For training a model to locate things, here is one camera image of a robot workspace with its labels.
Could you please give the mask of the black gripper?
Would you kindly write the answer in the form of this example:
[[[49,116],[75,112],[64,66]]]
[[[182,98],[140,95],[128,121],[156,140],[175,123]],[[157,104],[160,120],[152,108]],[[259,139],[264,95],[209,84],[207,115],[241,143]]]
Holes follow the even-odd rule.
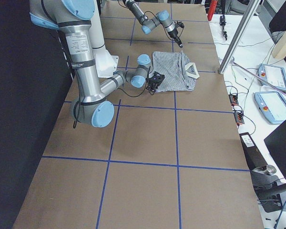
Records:
[[[172,22],[169,26],[166,27],[166,31],[169,34],[170,38],[172,38],[180,48],[183,48],[182,41],[178,36],[178,27],[178,22]]]
[[[150,82],[150,78],[148,78],[147,83],[148,83],[148,86],[147,86],[146,89],[149,91],[150,94],[154,94],[156,92],[156,89],[158,88],[159,85],[152,84]]]

